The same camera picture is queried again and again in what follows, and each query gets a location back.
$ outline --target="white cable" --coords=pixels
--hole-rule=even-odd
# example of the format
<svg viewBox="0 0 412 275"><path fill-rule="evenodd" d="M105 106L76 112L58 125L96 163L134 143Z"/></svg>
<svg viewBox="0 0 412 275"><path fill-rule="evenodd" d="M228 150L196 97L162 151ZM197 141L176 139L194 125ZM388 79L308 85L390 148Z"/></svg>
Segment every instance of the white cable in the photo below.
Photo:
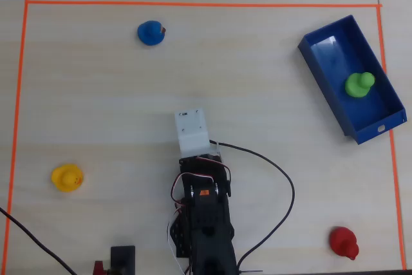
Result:
<svg viewBox="0 0 412 275"><path fill-rule="evenodd" d="M173 219L174 214L176 214L181 208L182 208L182 207L179 207L177 210L175 210L175 212L174 212L173 215L172 215L172 218L170 218L169 221L167 222L166 233L167 233L167 242L168 242L168 244L169 244L169 247L170 247L170 250L171 250L171 252L172 252L173 258L174 258L174 260L176 261L176 263L178 264L179 269L181 270L182 274L185 275L182 267L180 266L180 263L179 263L179 261L178 261L178 258L177 258L176 255L174 254L174 251L173 251L173 248L172 248L172 244L170 244L170 239L169 239L169 225L170 225L170 221Z"/></svg>
<svg viewBox="0 0 412 275"><path fill-rule="evenodd" d="M180 173L180 174L178 175L178 177L176 177L176 180L174 180L174 183L173 183L173 186L172 186L172 199L173 199L174 201L176 201L176 199L174 199L174 197L173 197L174 188L176 187L176 184L178 183L179 178L182 177L182 175L184 175L184 174L190 174L190 175L194 175L194 176L198 176L198 177L210 178L210 179L212 180L212 182L214 182L213 177L211 177L210 175L196 174L196 173L190 173L190 172Z"/></svg>
<svg viewBox="0 0 412 275"><path fill-rule="evenodd" d="M229 179L231 179L231 172L230 172L230 169L229 169L229 167L228 166L226 166L224 163L223 163L223 161L222 162L219 162L219 161L216 161L216 160L213 160L213 159L208 159L208 158L203 158L203 157L196 157L196 159L198 159L198 160L203 160L203 161L209 161L209 162L214 162L215 164L219 164L219 165L221 165L221 166L223 166L223 167L225 167L226 169L227 169L227 171L229 171Z"/></svg>

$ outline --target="orange boundary line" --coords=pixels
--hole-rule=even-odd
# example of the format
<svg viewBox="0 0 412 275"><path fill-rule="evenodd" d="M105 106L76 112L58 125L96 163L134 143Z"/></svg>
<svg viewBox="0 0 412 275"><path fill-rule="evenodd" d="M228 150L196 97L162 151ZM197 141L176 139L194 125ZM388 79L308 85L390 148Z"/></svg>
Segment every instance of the orange boundary line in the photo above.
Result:
<svg viewBox="0 0 412 275"><path fill-rule="evenodd" d="M27 15L28 5L140 5L140 6L195 6L195 7L226 7L226 8L376 8L379 43L380 43L380 56L382 59L382 67L386 72L386 60L384 50L384 40L382 32L382 20L380 17L381 4L315 4L315 3L274 3L274 4L256 4L256 3L173 3L173 2L149 2L149 1L44 1L44 0L24 0L24 14L23 14L23 26L21 31L20 42L20 57L19 57L19 71L17 75L17 89L15 98L15 111L14 111L14 131L13 131L13 146L12 146L12 159L10 166L10 182L8 187L8 201L7 201L7 213L12 212L13 201L13 189L14 189L14 172L15 172L15 159L17 153L17 136L19 132L19 112L20 112L20 96L21 96L21 80L23 73L23 59L24 59L24 46L26 42L26 29L27 29ZM398 236L400 247L400 258L402 261L402 269L406 270L406 257L404 248L404 237L402 227L402 210L400 208L400 194L399 194L399 182L398 171L395 151L395 139L393 131L389 131L389 137L391 142L391 156L392 156L392 168L393 168L393 181L395 183L395 200L397 207L397 222L398 222ZM10 234L10 220L6 219L5 229L5 242L3 246L3 260L1 265L1 275L6 274L6 263L8 253L8 240Z"/></svg>
<svg viewBox="0 0 412 275"><path fill-rule="evenodd" d="M382 18L380 16L380 7L376 7L376 15L378 19L378 32L379 32L379 45L380 45L380 57L382 59L382 68L386 73L386 60L385 60L385 47L384 47L384 35L382 31ZM399 250L400 260L402 262L402 270L406 270L406 255L404 246L404 228L402 226L402 209L400 208L400 193L399 193L399 180L398 180L398 167L397 167L397 155L395 151L395 138L393 131L389 131L389 139L391 141L391 156L392 156L392 170L393 170L393 182L395 185L395 201L397 205L397 221L398 221L398 237L399 237Z"/></svg>
<svg viewBox="0 0 412 275"><path fill-rule="evenodd" d="M17 150L17 134L19 132L21 74L23 72L24 43L26 41L26 29L27 29L27 12L28 12L28 0L24 0L23 26L21 29L21 42L20 42L19 73L17 75L17 89L15 93L12 162L10 165L10 181L8 184L7 213L9 214L11 214L12 212L12 202L13 202L15 156L16 156L16 150ZM5 244L3 245L3 261L1 264L1 275L6 274L9 232L10 232L10 219L7 218L6 219L6 231L5 231Z"/></svg>
<svg viewBox="0 0 412 275"><path fill-rule="evenodd" d="M206 6L225 8L377 8L381 4L324 4L324 3L173 3L158 1L64 1L29 0L38 5L129 5L129 6Z"/></svg>

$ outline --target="red rubber duck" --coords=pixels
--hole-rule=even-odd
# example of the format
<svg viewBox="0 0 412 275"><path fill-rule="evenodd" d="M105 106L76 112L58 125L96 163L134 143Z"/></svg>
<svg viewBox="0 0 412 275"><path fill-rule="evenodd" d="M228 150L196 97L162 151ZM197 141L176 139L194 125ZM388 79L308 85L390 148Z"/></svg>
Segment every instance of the red rubber duck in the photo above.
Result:
<svg viewBox="0 0 412 275"><path fill-rule="evenodd" d="M355 234L345 227L336 227L331 231L329 245L338 256L348 257L350 260L354 260L359 253Z"/></svg>

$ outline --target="blue tray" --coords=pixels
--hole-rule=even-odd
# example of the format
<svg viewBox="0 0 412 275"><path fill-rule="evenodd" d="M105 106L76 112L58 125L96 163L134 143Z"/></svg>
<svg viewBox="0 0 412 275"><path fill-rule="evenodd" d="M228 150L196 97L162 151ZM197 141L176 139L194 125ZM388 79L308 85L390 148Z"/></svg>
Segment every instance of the blue tray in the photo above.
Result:
<svg viewBox="0 0 412 275"><path fill-rule="evenodd" d="M358 144L406 121L406 111L352 15L306 34L299 49L345 135ZM352 73L370 72L363 98L345 91Z"/></svg>

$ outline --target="wire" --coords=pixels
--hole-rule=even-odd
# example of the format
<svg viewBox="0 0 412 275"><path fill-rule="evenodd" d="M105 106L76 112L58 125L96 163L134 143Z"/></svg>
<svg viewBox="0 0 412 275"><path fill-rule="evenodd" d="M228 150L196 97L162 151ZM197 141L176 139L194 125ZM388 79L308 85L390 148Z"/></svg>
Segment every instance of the wire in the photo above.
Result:
<svg viewBox="0 0 412 275"><path fill-rule="evenodd" d="M169 221L167 222L167 228L166 228L166 233L167 233L167 242L169 244L169 248L170 251L172 252L173 258L176 261L176 263L179 266L179 269L181 270L182 274L185 275L186 273L183 271L182 267L180 266L180 263L178 261L178 258L176 257L176 255L174 254L173 248L172 248L172 244L170 244L170 237L169 237L169 226L170 226L170 221L173 219L174 215L181 209L182 207L179 207L177 210L175 210L175 212L173 213L172 217L169 219Z"/></svg>
<svg viewBox="0 0 412 275"><path fill-rule="evenodd" d="M192 272L191 269L192 269L192 261L191 261L191 259L189 258L189 265L188 265L187 268L185 269L185 275L187 274L187 272L189 272L189 275L190 275L190 273Z"/></svg>
<svg viewBox="0 0 412 275"><path fill-rule="evenodd" d="M211 144L216 144L217 142L210 140ZM278 169L289 181L290 183L290 187L292 188L292 200L290 201L290 206L288 211L286 212L286 214L284 215L284 217L282 218L282 220L269 232L268 235L266 235L259 243L257 243L255 246L253 246L251 249L249 249L239 260L238 262L238 272L241 273L240 271L240 265L242 264L243 260L252 252L254 252L257 248L259 248L263 243L265 243L271 236L272 234L275 233L275 231L282 225L283 222L285 222L285 220L288 218L290 211L292 210L293 206L294 206L294 202L295 202L295 186L293 181L290 179L289 175L286 174L286 172L284 172L277 164L275 164L273 161L271 161L270 159L266 158L263 155L260 155L259 153L255 152L255 151L251 151L249 149L246 148L242 148L239 146L235 146L235 145L231 145L231 144L227 144L227 143L220 143L219 145L221 146L226 146L226 147L230 147L230 148L234 148L237 149L239 151L244 151L246 153L250 153L252 155L258 156L259 158L262 158L263 160L267 161L269 164L272 164L276 169Z"/></svg>
<svg viewBox="0 0 412 275"><path fill-rule="evenodd" d="M190 173L190 172L180 173L180 174L176 177L176 179L174 180L174 182L173 182L172 189L171 189L171 192L170 192L170 197L172 198L172 200L173 200L176 204L179 204L179 205L182 205L182 206L184 206L184 204L182 204L182 202L181 202L180 200L176 200L175 198L173 198L173 191L174 191L174 188L176 187L176 183L178 182L179 178L180 178L182 175L184 175L184 174L190 174L190 175L194 175L194 176L198 176L198 177L210 178L210 179L212 180L212 182L214 182L213 177L211 177L210 175Z"/></svg>
<svg viewBox="0 0 412 275"><path fill-rule="evenodd" d="M227 169L229 171L229 184L232 183L232 173L230 172L230 169L228 166L226 166L223 162L219 162L216 160L208 159L208 158L203 158L203 157L196 157L198 160L203 160L203 161L209 161L209 162L214 162L215 164L219 164Z"/></svg>
<svg viewBox="0 0 412 275"><path fill-rule="evenodd" d="M46 246L44 246L24 225L22 225L20 222L17 221L12 215L8 214L4 209L0 207L0 212L2 212L8 219L14 222L16 226L18 226L20 229L23 230L24 233L26 233L29 238L33 240L42 250L47 252L50 256L56 259L57 262L59 262L71 275L77 275L74 270L72 270L63 260L61 260L54 252L49 250Z"/></svg>

